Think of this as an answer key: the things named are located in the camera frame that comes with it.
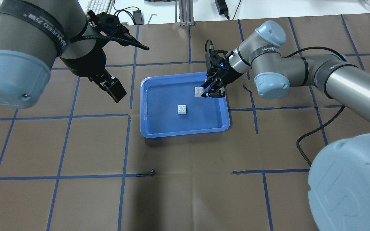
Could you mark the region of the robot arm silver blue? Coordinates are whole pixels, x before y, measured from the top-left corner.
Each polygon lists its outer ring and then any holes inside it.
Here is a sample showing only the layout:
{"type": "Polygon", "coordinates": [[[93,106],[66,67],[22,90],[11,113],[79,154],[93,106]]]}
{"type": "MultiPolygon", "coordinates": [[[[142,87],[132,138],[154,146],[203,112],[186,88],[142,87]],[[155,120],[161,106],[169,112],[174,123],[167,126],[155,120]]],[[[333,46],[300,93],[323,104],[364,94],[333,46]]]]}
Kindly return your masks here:
{"type": "Polygon", "coordinates": [[[107,13],[89,15],[77,0],[0,0],[0,106],[24,109],[40,99],[56,58],[115,102],[126,90],[107,70],[103,47],[129,45],[129,31],[107,31],[107,13]]]}
{"type": "MultiPolygon", "coordinates": [[[[238,47],[218,56],[211,41],[206,50],[207,78],[203,98],[223,98],[225,88],[248,70],[262,98],[285,96],[291,87],[314,85],[328,98],[370,122],[370,73],[359,69],[330,48],[328,54],[282,57],[283,28],[268,20],[238,47]]],[[[310,166],[307,193],[313,219],[320,231],[370,231],[370,133],[341,139],[323,148],[310,161],[300,142],[332,123],[302,135],[296,146],[310,166]]]]}

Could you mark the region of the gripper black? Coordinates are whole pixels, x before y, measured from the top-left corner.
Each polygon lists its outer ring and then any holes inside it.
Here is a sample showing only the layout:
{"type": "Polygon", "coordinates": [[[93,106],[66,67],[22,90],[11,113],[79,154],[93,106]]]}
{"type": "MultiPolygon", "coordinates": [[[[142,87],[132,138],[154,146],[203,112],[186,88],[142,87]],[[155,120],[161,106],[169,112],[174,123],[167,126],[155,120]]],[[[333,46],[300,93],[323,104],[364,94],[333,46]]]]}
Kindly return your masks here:
{"type": "Polygon", "coordinates": [[[94,45],[92,50],[82,57],[76,59],[60,57],[60,59],[74,75],[88,78],[116,103],[127,95],[121,81],[105,69],[107,57],[101,45],[94,45]]]}
{"type": "Polygon", "coordinates": [[[224,98],[225,88],[246,72],[246,61],[239,55],[226,55],[223,67],[211,77],[207,77],[201,85],[206,89],[203,98],[224,98]]]}

